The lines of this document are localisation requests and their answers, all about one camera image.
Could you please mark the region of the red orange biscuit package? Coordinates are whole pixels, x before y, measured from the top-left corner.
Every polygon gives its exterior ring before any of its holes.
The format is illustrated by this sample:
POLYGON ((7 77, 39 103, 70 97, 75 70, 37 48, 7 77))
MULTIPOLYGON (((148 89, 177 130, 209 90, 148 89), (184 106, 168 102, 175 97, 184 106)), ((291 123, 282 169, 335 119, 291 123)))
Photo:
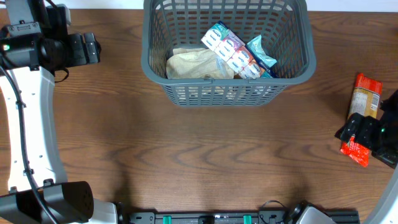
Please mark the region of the red orange biscuit package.
MULTIPOLYGON (((368 78, 363 73, 359 73, 354 85, 348 118, 353 113, 376 118, 382 94, 382 86, 382 82, 368 78)), ((355 143, 354 136, 351 137, 348 143, 341 143, 340 151, 363 167, 367 167, 369 164, 370 150, 355 143)))

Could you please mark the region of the plain beige pouch bag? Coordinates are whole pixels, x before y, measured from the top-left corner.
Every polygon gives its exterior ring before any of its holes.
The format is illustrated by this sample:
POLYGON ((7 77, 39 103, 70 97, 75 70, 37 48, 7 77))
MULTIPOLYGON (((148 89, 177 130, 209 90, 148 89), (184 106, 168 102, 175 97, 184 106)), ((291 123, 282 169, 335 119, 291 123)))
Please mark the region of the plain beige pouch bag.
POLYGON ((210 49, 173 49, 167 60, 168 79, 233 79, 234 72, 229 65, 210 49))

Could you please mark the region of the Kleenex pocket tissue multipack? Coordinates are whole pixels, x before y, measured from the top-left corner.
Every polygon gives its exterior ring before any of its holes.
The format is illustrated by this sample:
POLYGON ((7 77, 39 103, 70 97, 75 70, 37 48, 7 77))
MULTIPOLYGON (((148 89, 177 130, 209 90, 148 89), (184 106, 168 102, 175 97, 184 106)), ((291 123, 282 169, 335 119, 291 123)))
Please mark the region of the Kleenex pocket tissue multipack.
POLYGON ((209 28, 201 42, 224 60, 242 79, 276 78, 277 75, 253 56, 244 43, 221 21, 209 28))

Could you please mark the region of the small teal wipes packet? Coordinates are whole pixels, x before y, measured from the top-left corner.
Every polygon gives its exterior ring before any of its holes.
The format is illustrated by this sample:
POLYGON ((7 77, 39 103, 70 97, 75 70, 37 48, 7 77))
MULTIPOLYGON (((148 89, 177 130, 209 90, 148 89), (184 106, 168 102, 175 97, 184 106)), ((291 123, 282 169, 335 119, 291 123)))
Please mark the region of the small teal wipes packet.
POLYGON ((258 58, 267 67, 271 68, 277 63, 277 60, 268 56, 262 48, 262 35, 253 38, 246 46, 253 56, 258 58))

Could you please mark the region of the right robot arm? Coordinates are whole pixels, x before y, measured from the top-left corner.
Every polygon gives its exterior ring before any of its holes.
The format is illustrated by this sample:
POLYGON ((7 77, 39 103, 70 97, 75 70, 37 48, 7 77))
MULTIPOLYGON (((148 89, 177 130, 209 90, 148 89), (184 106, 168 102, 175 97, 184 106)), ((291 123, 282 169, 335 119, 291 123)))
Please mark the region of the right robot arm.
MULTIPOLYGON (((369 149, 371 155, 394 169, 393 176, 376 207, 365 220, 366 223, 397 223, 397 92, 380 105, 383 114, 380 119, 352 114, 335 137, 345 143, 350 140, 369 149)), ((353 210, 320 210, 308 202, 298 204, 287 213, 283 223, 337 224, 359 223, 359 216, 353 210)))

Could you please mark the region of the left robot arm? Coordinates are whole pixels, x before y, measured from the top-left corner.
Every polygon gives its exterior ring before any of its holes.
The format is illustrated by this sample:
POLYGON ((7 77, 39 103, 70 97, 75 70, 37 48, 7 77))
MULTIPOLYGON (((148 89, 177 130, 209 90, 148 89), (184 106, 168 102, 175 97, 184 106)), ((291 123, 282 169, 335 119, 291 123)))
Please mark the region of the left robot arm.
POLYGON ((114 203, 94 198, 89 183, 70 182, 60 158, 53 116, 57 71, 98 63, 89 32, 69 34, 70 11, 52 1, 4 0, 1 93, 11 144, 8 193, 1 217, 11 223, 119 223, 114 203))

